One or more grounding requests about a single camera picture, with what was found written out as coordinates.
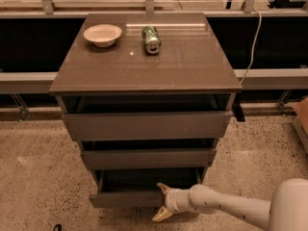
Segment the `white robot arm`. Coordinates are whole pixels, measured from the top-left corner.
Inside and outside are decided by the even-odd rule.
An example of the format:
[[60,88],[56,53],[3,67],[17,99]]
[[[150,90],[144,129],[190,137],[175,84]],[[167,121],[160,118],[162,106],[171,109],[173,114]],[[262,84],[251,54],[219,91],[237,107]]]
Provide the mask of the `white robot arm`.
[[215,210],[241,219],[264,231],[308,231],[308,180],[292,178],[282,182],[271,201],[217,192],[196,184],[174,189],[158,183],[165,204],[153,217],[162,221],[174,214],[208,214]]

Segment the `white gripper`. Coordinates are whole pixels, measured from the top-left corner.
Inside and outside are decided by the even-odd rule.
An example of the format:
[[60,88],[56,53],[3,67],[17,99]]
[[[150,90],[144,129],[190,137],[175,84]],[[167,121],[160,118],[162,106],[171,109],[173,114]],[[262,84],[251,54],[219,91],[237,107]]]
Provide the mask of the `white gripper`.
[[157,186],[166,196],[166,206],[162,206],[158,210],[158,213],[152,219],[153,221],[160,222],[170,218],[172,214],[184,213],[192,209],[189,190],[171,189],[163,183],[158,183]]

